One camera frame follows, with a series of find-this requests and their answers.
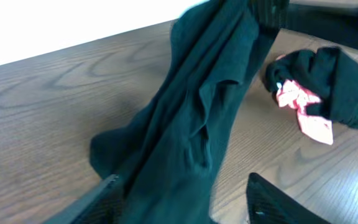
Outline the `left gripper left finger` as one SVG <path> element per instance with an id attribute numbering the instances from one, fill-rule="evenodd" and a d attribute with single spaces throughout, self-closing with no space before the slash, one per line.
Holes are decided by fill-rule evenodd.
<path id="1" fill-rule="evenodd" d="M 117 224 L 123 208 L 123 184 L 110 175 L 44 224 Z"/>

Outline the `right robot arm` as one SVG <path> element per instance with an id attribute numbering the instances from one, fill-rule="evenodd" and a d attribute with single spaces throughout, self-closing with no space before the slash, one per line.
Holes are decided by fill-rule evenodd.
<path id="1" fill-rule="evenodd" d="M 358 50 L 358 3 L 297 4 L 288 7 L 289 30 Z"/>

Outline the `black t-shirt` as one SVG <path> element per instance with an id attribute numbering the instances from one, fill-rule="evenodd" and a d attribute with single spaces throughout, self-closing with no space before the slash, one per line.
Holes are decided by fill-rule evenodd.
<path id="1" fill-rule="evenodd" d="M 119 223 L 211 223 L 232 125 L 287 7 L 207 1 L 174 22 L 170 69 L 156 95 L 127 126 L 91 140 L 93 169 L 122 184 Z"/>

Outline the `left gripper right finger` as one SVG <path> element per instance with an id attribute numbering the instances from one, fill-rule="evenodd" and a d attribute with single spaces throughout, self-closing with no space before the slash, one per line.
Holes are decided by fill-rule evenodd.
<path id="1" fill-rule="evenodd" d="M 255 172 L 246 196 L 250 224 L 329 224 Z"/>

